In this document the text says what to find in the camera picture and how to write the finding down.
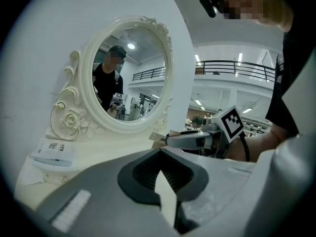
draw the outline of vanity table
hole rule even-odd
[[[148,138],[152,132],[167,133],[167,108],[170,106],[174,77],[172,43],[168,33],[167,27],[154,18],[125,16],[114,19],[105,29],[96,33],[84,51],[76,49],[71,52],[70,64],[64,69],[67,81],[52,108],[50,127],[44,140],[47,143],[69,143],[75,149],[72,164],[69,167],[48,164],[34,160],[30,154],[24,169],[37,173],[40,170],[42,182],[23,184],[22,178],[27,172],[22,169],[15,188],[17,200],[36,209],[47,195],[88,167],[150,149],[153,141]],[[133,42],[138,50],[128,49],[129,42]],[[111,51],[114,46],[127,50],[122,60],[119,59],[119,53]],[[109,102],[107,108],[104,104],[106,99],[101,95],[103,88],[98,86],[96,90],[99,76],[95,76],[93,68],[100,55],[103,59],[101,62],[109,68],[113,66],[113,61],[117,62],[111,73],[119,70],[124,83],[124,93],[119,94],[121,99]],[[144,105],[140,101],[141,93],[146,94],[144,89],[137,92],[137,88],[131,88],[129,84],[133,81],[133,74],[141,70],[143,65],[149,64],[148,60],[153,57],[160,58],[165,67],[163,86],[155,91],[154,107],[149,112],[144,111],[144,115],[135,120],[130,118],[126,119],[129,121],[122,121],[109,115],[107,112],[113,104],[118,110],[121,105],[125,109],[131,109],[133,105],[141,108]]]

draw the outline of white wall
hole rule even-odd
[[[157,58],[148,60],[144,63],[142,63],[142,65],[140,65],[138,67],[137,73],[146,71],[146,70],[150,70],[150,69],[156,69],[156,68],[160,68],[163,66],[164,63],[164,58],[163,56],[159,56]]]
[[[33,0],[16,22],[0,59],[1,162],[12,188],[25,157],[49,124],[65,82],[69,53],[83,50],[116,17],[144,15],[168,27],[176,64],[169,127],[182,127],[194,79],[194,54],[181,13],[174,0],[119,1]]]
[[[212,86],[220,89],[237,89],[271,98],[273,92],[273,82],[257,81],[247,77],[232,75],[196,75],[194,87]]]
[[[269,51],[269,55],[270,55],[270,58],[271,58],[272,67],[275,68],[276,67],[276,62],[277,62],[277,56],[279,54],[276,53],[276,52]]]
[[[283,32],[277,27],[264,27],[250,20],[212,20],[191,29],[195,46],[212,43],[250,44],[253,47],[281,52]]]
[[[257,59],[257,61],[255,63],[256,64],[260,64],[260,65],[265,65],[265,64],[262,64],[262,63],[263,63],[263,60],[265,59],[265,57],[268,56],[268,53],[269,53],[268,50],[262,49],[262,51],[259,54],[258,59]],[[255,70],[253,70],[253,72],[258,72],[258,73],[261,73],[262,75],[259,75],[259,74],[256,74],[256,73],[251,73],[255,77],[250,77],[250,78],[253,79],[253,80],[265,81],[266,77],[265,77],[265,75],[263,75],[264,72],[262,71],[262,68],[261,67],[255,67],[255,68],[257,70],[255,69]]]
[[[139,93],[137,96],[137,93],[135,93],[134,89],[130,89],[128,85],[132,82],[133,76],[135,73],[137,73],[139,66],[132,64],[129,61],[124,61],[123,67],[120,71],[120,75],[123,78],[123,94],[124,99],[126,101],[123,101],[125,104],[126,114],[129,114],[130,111],[130,103],[132,100],[132,97],[139,97]]]
[[[130,113],[130,104],[132,102],[132,98],[139,98],[139,93],[140,92],[138,90],[133,89],[133,88],[129,88],[128,96],[127,96],[126,102],[124,103],[125,109],[126,109],[126,114],[129,115],[129,113]]]
[[[258,58],[265,49],[234,44],[216,44],[198,46],[194,48],[195,54],[199,55],[200,60],[230,60],[238,61],[239,53],[242,53],[242,61],[257,63]]]

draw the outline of black cable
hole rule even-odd
[[[249,160],[250,160],[250,153],[249,153],[249,149],[248,149],[247,142],[246,142],[246,140],[245,140],[246,135],[245,135],[244,132],[242,132],[242,133],[239,135],[239,137],[240,137],[240,140],[241,140],[241,142],[242,142],[242,144],[243,144],[243,148],[245,149],[246,161],[249,161]]]

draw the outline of person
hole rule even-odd
[[[315,30],[307,19],[312,0],[213,0],[227,19],[251,19],[263,26],[276,26],[284,32],[282,52],[275,67],[275,84],[266,119],[273,124],[269,132],[246,137],[250,161],[256,162],[261,152],[275,149],[281,142],[298,133],[295,122],[282,101],[282,95],[294,82],[315,47]],[[246,161],[244,146],[235,139],[226,158]]]
[[[94,63],[92,70],[93,85],[105,111],[110,107],[115,93],[123,94],[123,78],[117,72],[123,64],[127,51],[118,45],[109,49],[103,63]]]

